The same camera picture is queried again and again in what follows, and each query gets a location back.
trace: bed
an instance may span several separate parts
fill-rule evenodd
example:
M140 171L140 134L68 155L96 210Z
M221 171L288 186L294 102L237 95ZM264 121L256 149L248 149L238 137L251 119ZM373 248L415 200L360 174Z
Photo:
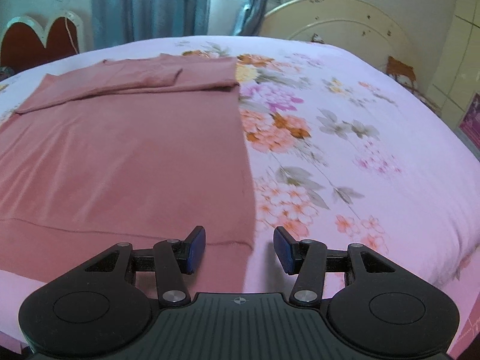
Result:
M415 66L405 59L408 50L397 49L395 57ZM15 111L22 110L45 74L160 54L236 59L238 132L253 180L253 228L242 239L207 240L205 272L189 278L191 292L288 293L294 278L283 274L272 247L273 227L284 226L296 239L317 239L331 249L364 243L441 288L460 310L450 354L457 357L470 344L480 317L480 164L435 114L373 67L380 57L368 64L333 45L220 36L145 40L85 52L2 82L7 86L0 92L0 158L6 156L12 117L24 116ZM33 188L34 179L26 174L20 183L3 175L0 188L7 193L15 185ZM43 197L34 204L46 207ZM54 207L49 210L55 214ZM150 211L143 215L153 218ZM15 351L25 346L17 316L30 293L116 242L131 241L140 249L167 236L132 240L115 232L96 238L72 232L73 240L44 226L33 242L20 236L25 227L12 222L19 219L0 203L1 345ZM151 226L136 219L139 228ZM29 224L34 230L45 218L36 220ZM173 229L169 238L190 230ZM154 287L148 275L137 285L150 294ZM323 296L342 286L342 275L327 274Z

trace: cream cabinet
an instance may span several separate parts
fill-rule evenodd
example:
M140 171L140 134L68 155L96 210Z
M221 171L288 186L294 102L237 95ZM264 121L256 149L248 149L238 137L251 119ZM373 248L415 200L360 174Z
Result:
M480 0L457 0L442 56L426 96L455 130L480 92Z

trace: mattress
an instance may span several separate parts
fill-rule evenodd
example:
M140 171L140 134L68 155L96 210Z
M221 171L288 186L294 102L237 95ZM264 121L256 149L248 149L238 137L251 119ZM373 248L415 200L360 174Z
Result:
M456 302L460 327L450 354L458 356L478 332L480 317L480 163L416 97L352 54L329 45L253 37L129 43L3 81L8 86L0 92L2 120L47 73L162 53L236 57L238 109L254 182L251 247L234 240L208 245L204 263L218 267L218 278L200 275L190 291L289 293L295 278L285 276L276 260L275 226L330 249L361 242ZM5 214L0 215L5 221ZM18 248L25 247L19 254L26 259L29 248L41 247L38 242L46 246L45 240L29 245L28 239L15 240L15 232L11 234ZM106 249L101 243L80 244L92 256ZM79 263L73 260L62 269ZM0 271L1 344L14 350L24 342L17 321L21 302L44 283L35 275ZM149 280L140 278L139 283L147 293ZM342 274L327 274L323 296L329 298L342 287Z

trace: curtain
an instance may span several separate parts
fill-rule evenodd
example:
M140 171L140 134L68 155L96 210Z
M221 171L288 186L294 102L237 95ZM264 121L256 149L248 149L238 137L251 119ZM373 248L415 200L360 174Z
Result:
M209 13L210 0L92 0L94 47L206 35Z
M238 15L234 35L258 35L267 9L267 0L248 0Z

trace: arched headboard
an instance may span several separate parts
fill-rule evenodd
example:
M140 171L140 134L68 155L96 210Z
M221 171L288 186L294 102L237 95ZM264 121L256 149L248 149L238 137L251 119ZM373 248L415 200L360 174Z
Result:
M388 56L419 67L413 45L387 14L362 0L294 0L267 13L260 36L310 41L314 34L384 71Z
M17 16L0 34L0 66L8 66L15 73L84 50L83 22L70 11L52 16L45 29L29 16Z

